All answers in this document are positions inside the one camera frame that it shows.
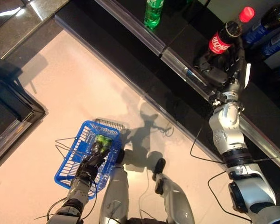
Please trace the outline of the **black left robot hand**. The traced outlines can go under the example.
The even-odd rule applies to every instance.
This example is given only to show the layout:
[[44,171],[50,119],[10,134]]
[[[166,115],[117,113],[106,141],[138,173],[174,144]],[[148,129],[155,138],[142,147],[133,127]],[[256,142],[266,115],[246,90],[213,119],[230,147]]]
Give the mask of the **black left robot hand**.
[[109,152],[110,149],[105,149],[88,155],[79,165],[75,177],[88,182],[94,181],[98,174],[99,167],[105,162],[105,157]]

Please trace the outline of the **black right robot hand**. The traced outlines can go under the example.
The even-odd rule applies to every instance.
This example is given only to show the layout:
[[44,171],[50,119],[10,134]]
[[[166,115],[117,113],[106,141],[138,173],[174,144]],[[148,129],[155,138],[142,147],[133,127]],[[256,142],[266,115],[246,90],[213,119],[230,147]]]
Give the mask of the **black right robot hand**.
[[245,59],[245,49],[240,37],[220,55],[204,46],[193,65],[220,92],[234,91],[240,94],[249,83],[251,64]]

